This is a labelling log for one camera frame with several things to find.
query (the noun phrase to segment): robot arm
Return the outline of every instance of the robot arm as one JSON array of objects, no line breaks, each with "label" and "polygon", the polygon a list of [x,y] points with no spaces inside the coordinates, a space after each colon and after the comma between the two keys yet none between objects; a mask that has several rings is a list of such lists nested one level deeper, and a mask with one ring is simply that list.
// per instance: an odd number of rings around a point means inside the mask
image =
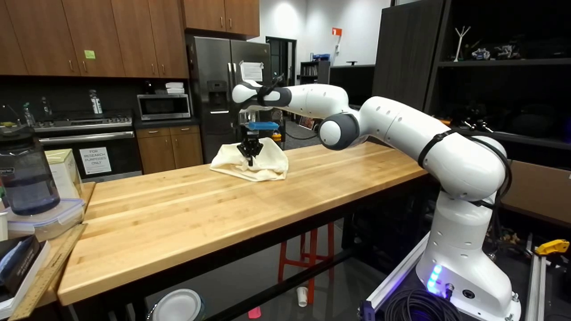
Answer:
[{"label": "robot arm", "polygon": [[519,320],[521,306],[510,281],[482,252],[491,206],[507,179],[505,151],[498,142],[468,140],[439,120],[382,97],[355,111],[341,88],[327,85],[264,92],[246,83],[234,88],[232,99],[244,106],[255,99],[262,108],[323,119],[319,140],[328,149],[346,149],[373,136],[416,160],[443,188],[426,249],[416,265],[418,279],[475,320]]}]

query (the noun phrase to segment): white cloth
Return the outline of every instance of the white cloth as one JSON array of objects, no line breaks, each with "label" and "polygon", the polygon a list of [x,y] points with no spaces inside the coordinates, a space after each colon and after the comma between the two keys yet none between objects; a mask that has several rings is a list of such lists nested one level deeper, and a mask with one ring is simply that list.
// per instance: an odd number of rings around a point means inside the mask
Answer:
[{"label": "white cloth", "polygon": [[211,163],[212,172],[241,177],[252,183],[284,181],[289,170],[287,156],[269,138],[261,138],[262,151],[253,158],[253,165],[237,151],[237,144],[223,145]]}]

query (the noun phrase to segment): microwave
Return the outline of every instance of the microwave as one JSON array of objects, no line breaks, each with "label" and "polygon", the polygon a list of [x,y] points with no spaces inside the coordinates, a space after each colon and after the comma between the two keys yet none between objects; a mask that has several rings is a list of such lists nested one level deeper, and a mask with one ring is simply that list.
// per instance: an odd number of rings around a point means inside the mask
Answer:
[{"label": "microwave", "polygon": [[191,119],[193,108],[187,95],[137,95],[143,122]]}]

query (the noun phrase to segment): white plate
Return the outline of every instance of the white plate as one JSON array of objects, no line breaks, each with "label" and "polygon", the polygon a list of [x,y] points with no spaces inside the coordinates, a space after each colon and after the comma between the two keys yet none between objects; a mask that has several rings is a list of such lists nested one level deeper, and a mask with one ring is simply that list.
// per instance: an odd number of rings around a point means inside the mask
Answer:
[{"label": "white plate", "polygon": [[193,321],[200,315],[200,297],[191,290],[166,295],[153,309],[153,321]]}]

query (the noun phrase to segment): backsplash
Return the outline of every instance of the backsplash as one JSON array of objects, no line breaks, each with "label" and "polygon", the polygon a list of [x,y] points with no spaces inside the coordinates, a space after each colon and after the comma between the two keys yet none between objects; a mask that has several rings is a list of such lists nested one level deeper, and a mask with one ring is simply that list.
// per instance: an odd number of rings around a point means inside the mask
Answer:
[{"label": "backsplash", "polygon": [[41,97],[46,97],[54,117],[86,115],[89,90],[96,90],[105,115],[136,117],[136,97],[148,90],[148,83],[141,79],[0,79],[0,108],[9,108],[0,110],[0,122],[12,120],[11,111],[23,120],[25,104],[36,119],[43,119]]}]

